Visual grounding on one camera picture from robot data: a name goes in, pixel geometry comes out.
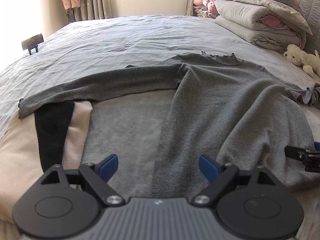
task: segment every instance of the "folded comforter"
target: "folded comforter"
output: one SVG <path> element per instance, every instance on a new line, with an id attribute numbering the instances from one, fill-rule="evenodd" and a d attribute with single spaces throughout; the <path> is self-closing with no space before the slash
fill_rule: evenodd
<path id="1" fill-rule="evenodd" d="M 301 49 L 306 44 L 310 27 L 303 16 L 293 8 L 274 0 L 217 0 L 220 14 L 215 23 L 259 47 L 285 52 L 289 44 Z M 272 28 L 260 19 L 274 16 L 284 25 Z"/>

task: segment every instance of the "white stuffed dog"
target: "white stuffed dog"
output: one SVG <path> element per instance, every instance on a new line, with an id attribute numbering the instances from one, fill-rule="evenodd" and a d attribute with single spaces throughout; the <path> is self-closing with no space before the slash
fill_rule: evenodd
<path id="1" fill-rule="evenodd" d="M 313 72 L 316 72 L 320 77 L 320 58 L 316 50 L 315 53 L 316 55 L 308 54 L 298 46 L 290 44 L 283 56 L 292 64 L 302 66 L 302 70 L 310 77 L 313 77 Z"/>

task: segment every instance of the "gray bedsheet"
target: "gray bedsheet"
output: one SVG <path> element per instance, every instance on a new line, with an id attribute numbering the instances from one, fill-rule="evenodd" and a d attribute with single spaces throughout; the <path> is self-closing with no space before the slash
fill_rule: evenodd
<path id="1" fill-rule="evenodd" d="M 20 98 L 92 73 L 123 68 L 128 64 L 155 65 L 176 54 L 200 51 L 213 55 L 231 55 L 233 52 L 303 89 L 320 82 L 318 76 L 310 78 L 281 54 L 249 44 L 209 18 L 140 16 L 76 22 L 50 36 L 39 46 L 38 53 L 25 56 L 0 73 L 0 139 Z M 92 114 L 105 116 L 106 128 L 95 130 L 91 122 L 82 161 L 98 162 L 117 153 L 120 158 L 118 173 L 132 171 L 132 176 L 126 181 L 119 181 L 114 176 L 111 186 L 116 189 L 119 184 L 127 185 L 126 192 L 119 192 L 125 196 L 147 192 L 151 186 L 150 171 L 162 121 L 170 109 L 173 95 L 174 91 L 170 90 L 153 91 L 95 104 Z M 314 139 L 320 141 L 319 110 L 308 106 L 302 108 Z M 105 139 L 94 140 L 95 133 L 104 133 Z M 313 190 L 312 196 L 308 192 L 311 191 L 299 194 L 305 210 L 310 210 L 306 214 L 308 221 L 301 228 L 305 236 L 312 221 L 319 223 L 317 189 Z"/>

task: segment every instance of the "metal screw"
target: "metal screw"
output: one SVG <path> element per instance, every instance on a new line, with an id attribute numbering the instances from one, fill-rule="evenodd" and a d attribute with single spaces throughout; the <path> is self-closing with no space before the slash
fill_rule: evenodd
<path id="1" fill-rule="evenodd" d="M 204 195 L 196 196 L 195 197 L 195 203 L 196 204 L 207 204 L 209 203 L 210 198 Z"/>
<path id="2" fill-rule="evenodd" d="M 117 205 L 122 202 L 122 197 L 113 195 L 107 198 L 107 203 L 112 204 L 112 205 Z"/>

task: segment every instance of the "black fabric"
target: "black fabric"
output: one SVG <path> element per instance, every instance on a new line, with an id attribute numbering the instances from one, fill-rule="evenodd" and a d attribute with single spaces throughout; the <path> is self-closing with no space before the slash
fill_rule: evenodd
<path id="1" fill-rule="evenodd" d="M 75 19 L 74 19 L 74 17 L 73 17 L 73 14 L 72 14 L 72 10 L 71 10 L 71 9 L 67 10 L 67 18 L 68 18 L 69 23 L 75 22 Z"/>
<path id="2" fill-rule="evenodd" d="M 125 68 L 128 68 L 128 67 L 136 67 L 135 65 L 127 65 Z"/>
<path id="3" fill-rule="evenodd" d="M 53 164 L 62 164 L 63 147 L 75 103 L 51 103 L 35 111 L 39 155 L 43 172 Z"/>

